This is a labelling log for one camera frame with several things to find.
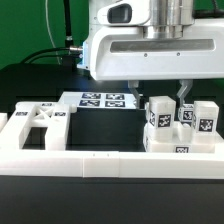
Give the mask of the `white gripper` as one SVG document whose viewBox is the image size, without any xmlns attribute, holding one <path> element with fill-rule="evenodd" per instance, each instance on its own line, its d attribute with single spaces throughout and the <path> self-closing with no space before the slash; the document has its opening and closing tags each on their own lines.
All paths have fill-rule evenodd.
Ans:
<svg viewBox="0 0 224 224">
<path fill-rule="evenodd" d="M 196 10 L 194 0 L 88 0 L 89 35 L 83 66 L 96 80 L 128 80 L 137 109 L 137 80 L 224 77 L 224 9 Z"/>
</svg>

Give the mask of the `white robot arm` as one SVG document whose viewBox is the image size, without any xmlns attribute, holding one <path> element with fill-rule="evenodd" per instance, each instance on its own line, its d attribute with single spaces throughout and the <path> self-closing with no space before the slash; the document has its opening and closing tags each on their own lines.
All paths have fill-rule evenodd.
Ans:
<svg viewBox="0 0 224 224">
<path fill-rule="evenodd" d="M 140 104 L 141 80 L 224 78 L 224 10 L 194 0 L 89 0 L 89 34 L 78 65 L 98 81 L 126 80 Z"/>
</svg>

